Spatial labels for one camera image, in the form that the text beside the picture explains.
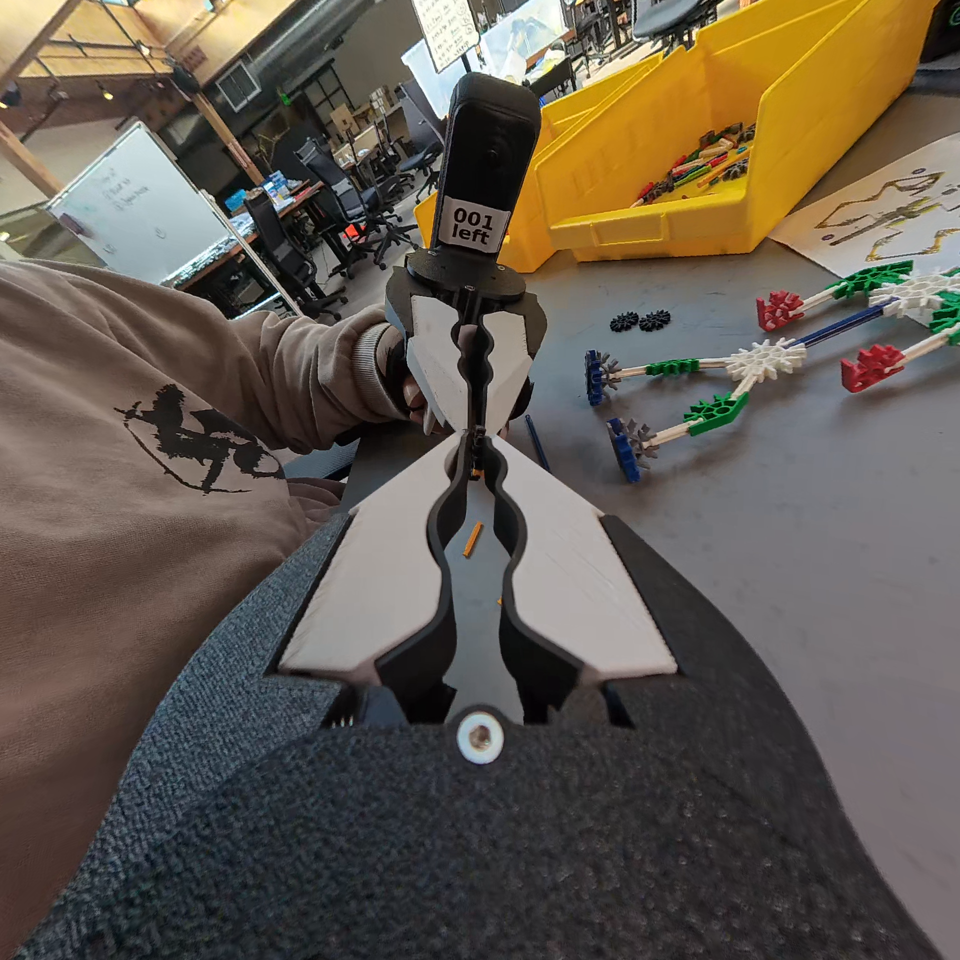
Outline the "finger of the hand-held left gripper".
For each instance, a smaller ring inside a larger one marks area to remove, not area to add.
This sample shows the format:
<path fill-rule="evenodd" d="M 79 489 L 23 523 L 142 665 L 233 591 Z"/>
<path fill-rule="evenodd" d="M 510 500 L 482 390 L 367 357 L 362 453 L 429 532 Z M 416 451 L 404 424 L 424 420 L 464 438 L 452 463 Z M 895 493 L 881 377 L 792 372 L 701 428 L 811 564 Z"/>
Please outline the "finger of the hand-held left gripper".
<path fill-rule="evenodd" d="M 499 310 L 484 315 L 479 334 L 478 426 L 497 435 L 513 416 L 532 366 L 522 315 Z"/>
<path fill-rule="evenodd" d="M 413 295 L 411 312 L 407 366 L 427 402 L 424 427 L 436 423 L 462 433 L 470 428 L 471 388 L 453 337 L 457 311 L 437 298 Z"/>

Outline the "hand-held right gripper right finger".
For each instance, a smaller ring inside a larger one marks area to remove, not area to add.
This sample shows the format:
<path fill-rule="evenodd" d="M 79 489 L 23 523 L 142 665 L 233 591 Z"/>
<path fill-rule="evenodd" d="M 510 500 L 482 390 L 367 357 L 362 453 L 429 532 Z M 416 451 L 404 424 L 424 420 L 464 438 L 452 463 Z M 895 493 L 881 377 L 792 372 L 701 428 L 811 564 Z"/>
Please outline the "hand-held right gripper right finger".
<path fill-rule="evenodd" d="M 499 646 L 525 710 L 574 690 L 672 676 L 677 661 L 615 535 L 634 534 L 505 440 L 483 442 L 494 534 L 508 554 Z"/>

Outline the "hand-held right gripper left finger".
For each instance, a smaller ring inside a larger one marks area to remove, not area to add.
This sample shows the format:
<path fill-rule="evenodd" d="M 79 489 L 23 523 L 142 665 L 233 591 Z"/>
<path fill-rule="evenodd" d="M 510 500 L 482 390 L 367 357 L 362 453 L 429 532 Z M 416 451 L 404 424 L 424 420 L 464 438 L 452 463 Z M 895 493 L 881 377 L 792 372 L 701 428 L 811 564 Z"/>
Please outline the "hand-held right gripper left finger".
<path fill-rule="evenodd" d="M 278 670 L 390 690 L 405 710 L 457 649 L 446 547 L 466 516 L 470 434 L 449 436 L 348 513 Z"/>

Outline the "yellow plastic bin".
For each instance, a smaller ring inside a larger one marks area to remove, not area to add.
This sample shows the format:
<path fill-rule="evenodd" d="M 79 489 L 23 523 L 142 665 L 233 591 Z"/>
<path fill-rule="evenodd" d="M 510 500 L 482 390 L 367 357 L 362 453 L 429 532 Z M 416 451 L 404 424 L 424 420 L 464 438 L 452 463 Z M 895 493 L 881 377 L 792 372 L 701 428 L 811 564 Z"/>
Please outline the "yellow plastic bin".
<path fill-rule="evenodd" d="M 619 82 L 533 170 L 554 250 L 579 261 L 750 253 L 906 90 L 936 2 L 764 1 Z M 642 188 L 705 133 L 754 125 L 746 173 Z"/>
<path fill-rule="evenodd" d="M 661 59 L 660 54 L 650 56 L 541 108 L 539 137 L 499 252 L 500 264 L 521 274 L 532 274 L 553 256 L 555 249 L 537 183 L 538 165 L 566 145 L 573 133 L 598 114 L 619 90 L 646 76 Z"/>

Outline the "person's left forearm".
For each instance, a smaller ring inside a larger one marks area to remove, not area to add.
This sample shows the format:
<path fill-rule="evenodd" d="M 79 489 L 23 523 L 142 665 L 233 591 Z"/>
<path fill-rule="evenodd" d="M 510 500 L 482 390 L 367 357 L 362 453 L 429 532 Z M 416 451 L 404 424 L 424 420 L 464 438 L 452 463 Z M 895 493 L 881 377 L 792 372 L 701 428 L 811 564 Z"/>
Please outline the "person's left forearm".
<path fill-rule="evenodd" d="M 260 312 L 229 333 L 225 371 L 204 397 L 270 449 L 327 450 L 412 414 L 404 337 L 384 303 L 332 325 Z"/>

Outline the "grey desk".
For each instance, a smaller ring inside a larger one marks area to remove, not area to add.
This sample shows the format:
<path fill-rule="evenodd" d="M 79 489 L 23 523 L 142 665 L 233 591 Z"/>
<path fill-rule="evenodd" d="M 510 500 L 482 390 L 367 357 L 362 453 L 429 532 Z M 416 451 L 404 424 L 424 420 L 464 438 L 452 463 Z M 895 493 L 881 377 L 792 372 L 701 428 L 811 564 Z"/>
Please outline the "grey desk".
<path fill-rule="evenodd" d="M 730 354 L 761 340 L 755 297 L 829 279 L 770 240 L 739 256 L 555 254 L 527 278 L 549 323 L 529 409 L 553 474 L 629 523 L 762 656 L 875 864 L 958 958 L 958 348 L 852 394 L 842 357 L 927 332 L 896 318 L 847 332 L 753 390 L 734 424 L 663 446 L 637 485 L 606 418 L 676 426 L 731 385 L 639 377 L 607 409 L 583 397 L 586 350 L 626 366 Z M 662 330 L 610 330 L 658 309 L 672 317 Z"/>

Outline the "person's left hand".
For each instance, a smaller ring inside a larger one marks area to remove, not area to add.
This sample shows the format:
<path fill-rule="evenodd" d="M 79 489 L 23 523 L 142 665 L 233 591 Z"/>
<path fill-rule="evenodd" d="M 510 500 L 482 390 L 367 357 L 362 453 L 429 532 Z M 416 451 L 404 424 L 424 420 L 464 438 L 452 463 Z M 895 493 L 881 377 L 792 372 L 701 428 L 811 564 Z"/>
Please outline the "person's left hand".
<path fill-rule="evenodd" d="M 445 435 L 450 432 L 431 413 L 424 391 L 411 371 L 405 335 L 389 322 L 377 340 L 374 362 L 390 402 L 400 413 L 405 414 L 426 435 Z"/>

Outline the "handwritten white sign board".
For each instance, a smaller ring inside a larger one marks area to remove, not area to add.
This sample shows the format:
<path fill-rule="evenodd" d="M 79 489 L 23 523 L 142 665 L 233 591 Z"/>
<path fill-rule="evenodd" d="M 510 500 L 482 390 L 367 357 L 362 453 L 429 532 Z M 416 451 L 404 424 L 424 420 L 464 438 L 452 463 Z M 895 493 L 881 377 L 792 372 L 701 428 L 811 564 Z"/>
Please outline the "handwritten white sign board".
<path fill-rule="evenodd" d="M 414 14 L 437 73 L 460 60 L 480 41 L 469 1 L 412 1 Z"/>

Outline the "pile of colourful toy pieces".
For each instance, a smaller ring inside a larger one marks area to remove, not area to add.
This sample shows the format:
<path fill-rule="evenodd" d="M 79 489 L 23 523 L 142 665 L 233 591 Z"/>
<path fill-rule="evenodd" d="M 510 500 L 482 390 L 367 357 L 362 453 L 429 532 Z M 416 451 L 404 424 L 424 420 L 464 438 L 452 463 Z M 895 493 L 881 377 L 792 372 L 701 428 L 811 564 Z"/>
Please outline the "pile of colourful toy pieces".
<path fill-rule="evenodd" d="M 708 130 L 696 149 L 679 157 L 660 179 L 645 184 L 630 207 L 650 207 L 663 199 L 688 200 L 746 178 L 756 127 L 736 122 Z"/>

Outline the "colourful toy rod model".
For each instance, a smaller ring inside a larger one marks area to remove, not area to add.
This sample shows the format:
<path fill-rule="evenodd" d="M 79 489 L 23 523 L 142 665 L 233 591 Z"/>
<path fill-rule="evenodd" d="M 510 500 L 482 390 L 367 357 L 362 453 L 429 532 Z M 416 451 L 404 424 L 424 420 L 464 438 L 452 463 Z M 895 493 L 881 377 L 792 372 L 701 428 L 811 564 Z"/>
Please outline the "colourful toy rod model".
<path fill-rule="evenodd" d="M 904 349 L 877 343 L 861 348 L 854 359 L 842 359 L 841 384 L 851 394 L 862 393 L 939 350 L 958 347 L 958 267 L 921 273 L 912 259 L 858 270 L 809 297 L 789 291 L 774 291 L 767 299 L 760 297 L 756 302 L 759 329 L 769 334 L 783 332 L 812 309 L 857 298 L 865 300 L 864 309 L 811 334 L 798 339 L 764 339 L 721 357 L 673 358 L 624 367 L 607 352 L 588 350 L 583 360 L 584 387 L 591 407 L 602 405 L 624 380 L 631 378 L 671 378 L 721 371 L 733 384 L 725 393 L 692 404 L 680 423 L 669 428 L 652 431 L 632 418 L 609 419 L 607 436 L 626 481 L 639 483 L 663 445 L 732 424 L 747 406 L 751 390 L 766 381 L 797 373 L 807 361 L 810 348 L 874 320 L 913 319 L 919 314 L 927 335 Z"/>

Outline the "person's beige shirt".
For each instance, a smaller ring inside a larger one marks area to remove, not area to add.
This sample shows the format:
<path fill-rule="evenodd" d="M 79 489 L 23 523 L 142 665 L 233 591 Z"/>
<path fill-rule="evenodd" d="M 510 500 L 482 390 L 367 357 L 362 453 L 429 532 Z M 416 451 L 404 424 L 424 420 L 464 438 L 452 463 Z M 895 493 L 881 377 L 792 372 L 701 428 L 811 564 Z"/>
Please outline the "person's beige shirt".
<path fill-rule="evenodd" d="M 273 448 L 205 398 L 230 324 L 108 272 L 2 264 L 2 958 L 174 679 L 314 527 Z"/>

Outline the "printed instruction sheet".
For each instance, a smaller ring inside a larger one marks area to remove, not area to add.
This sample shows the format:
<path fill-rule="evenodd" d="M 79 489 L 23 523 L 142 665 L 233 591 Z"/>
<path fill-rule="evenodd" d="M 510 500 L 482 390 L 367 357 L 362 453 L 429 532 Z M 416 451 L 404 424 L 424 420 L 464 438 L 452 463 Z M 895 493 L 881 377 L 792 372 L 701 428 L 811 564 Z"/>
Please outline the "printed instruction sheet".
<path fill-rule="evenodd" d="M 912 260 L 919 273 L 959 263 L 959 134 L 810 203 L 770 238 L 838 277 Z"/>

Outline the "white whiteboard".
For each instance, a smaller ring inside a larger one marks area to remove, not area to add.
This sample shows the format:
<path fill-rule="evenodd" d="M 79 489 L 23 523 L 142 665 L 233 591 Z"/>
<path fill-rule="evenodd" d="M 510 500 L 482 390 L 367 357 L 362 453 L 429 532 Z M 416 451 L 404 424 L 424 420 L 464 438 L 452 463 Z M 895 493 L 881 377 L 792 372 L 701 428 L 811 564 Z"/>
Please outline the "white whiteboard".
<path fill-rule="evenodd" d="M 114 272 L 161 284 L 215 245 L 236 240 L 142 122 L 45 204 L 45 210 Z"/>

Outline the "silver ribbed duct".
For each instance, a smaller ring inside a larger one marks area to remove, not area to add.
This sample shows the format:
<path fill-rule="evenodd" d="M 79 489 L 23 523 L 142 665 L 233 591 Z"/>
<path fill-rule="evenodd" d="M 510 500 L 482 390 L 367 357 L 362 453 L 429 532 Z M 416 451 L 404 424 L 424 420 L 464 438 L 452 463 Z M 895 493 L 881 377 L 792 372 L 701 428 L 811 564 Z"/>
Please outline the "silver ribbed duct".
<path fill-rule="evenodd" d="M 266 104 L 289 90 L 308 67 L 321 65 L 374 1 L 296 2 L 246 50 L 234 55 L 204 88 L 227 115 Z"/>

